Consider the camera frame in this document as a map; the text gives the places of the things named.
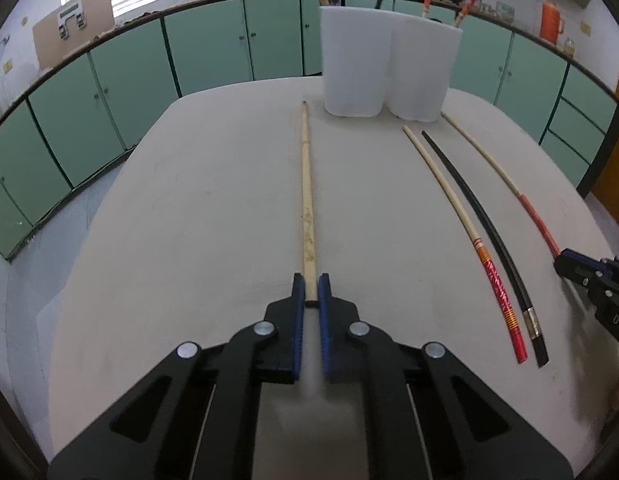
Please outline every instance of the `white plastic container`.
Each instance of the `white plastic container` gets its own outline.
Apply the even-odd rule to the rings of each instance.
[[[325,109],[374,117],[385,102],[393,18],[390,10],[321,7]]]
[[[462,30],[395,13],[385,103],[406,121],[435,121],[449,89]]]

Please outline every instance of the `orange pitcher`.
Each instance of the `orange pitcher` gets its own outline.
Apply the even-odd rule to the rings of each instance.
[[[565,20],[560,17],[560,12],[552,2],[543,4],[543,16],[541,19],[541,38],[551,44],[556,44],[558,35],[565,31]]]

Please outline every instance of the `wooden board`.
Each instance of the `wooden board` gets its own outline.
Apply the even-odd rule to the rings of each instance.
[[[76,1],[67,2],[33,26],[33,42],[41,70],[58,65],[69,54],[114,27],[112,0],[82,0],[86,25],[79,29],[74,18],[68,19],[69,37],[62,40],[58,32],[58,13]]]

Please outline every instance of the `green cabinet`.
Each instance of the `green cabinet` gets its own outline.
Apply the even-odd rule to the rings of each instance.
[[[113,121],[131,148],[178,99],[160,22],[133,28],[90,55]]]
[[[0,253],[6,258],[31,229],[0,184]]]
[[[244,0],[254,79],[303,75],[300,0]]]
[[[376,0],[345,0],[347,7],[364,7],[373,9],[376,6]],[[381,10],[394,10],[394,0],[383,0]]]
[[[541,148],[551,157],[574,187],[577,187],[589,169],[587,161],[552,132],[545,134]]]
[[[590,164],[605,138],[598,127],[563,99],[558,104],[549,129]]]
[[[242,0],[182,10],[164,24],[183,95],[253,79]]]
[[[49,155],[26,102],[0,126],[0,179],[32,224],[71,190]]]
[[[552,51],[514,34],[496,106],[536,142],[554,109],[566,67]]]
[[[394,10],[396,12],[402,12],[403,14],[411,14],[413,16],[423,15],[423,4],[420,2],[410,2],[409,0],[396,0],[394,2]],[[451,25],[454,21],[456,13],[446,7],[439,7],[431,5],[430,10],[427,13],[427,17],[430,20],[439,20],[443,23]]]
[[[573,65],[569,67],[562,96],[606,132],[616,111],[616,101]]]
[[[318,0],[300,0],[305,75],[323,72],[320,46],[320,4]]]
[[[87,55],[44,82],[30,102],[49,147],[74,186],[123,153]]]
[[[468,16],[449,86],[494,103],[507,62],[512,33],[506,28]]]

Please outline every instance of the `table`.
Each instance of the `table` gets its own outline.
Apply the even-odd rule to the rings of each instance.
[[[289,295],[302,269],[307,100],[318,272],[329,272],[334,294],[397,342],[443,342],[580,471],[595,451],[619,345],[556,276],[535,225],[486,161],[444,120],[410,123],[465,177],[526,283],[550,362],[538,369],[525,333],[529,359],[517,365],[480,261],[403,121],[387,110],[331,116],[321,91],[321,78],[288,78],[191,94],[147,133],[103,200],[62,296],[49,381],[54,449],[180,342],[225,342]],[[573,186],[500,110],[456,90],[444,110],[512,176],[562,248],[612,256]],[[307,312],[300,384],[263,388],[256,479],[365,478],[361,392],[321,381],[317,326]]]

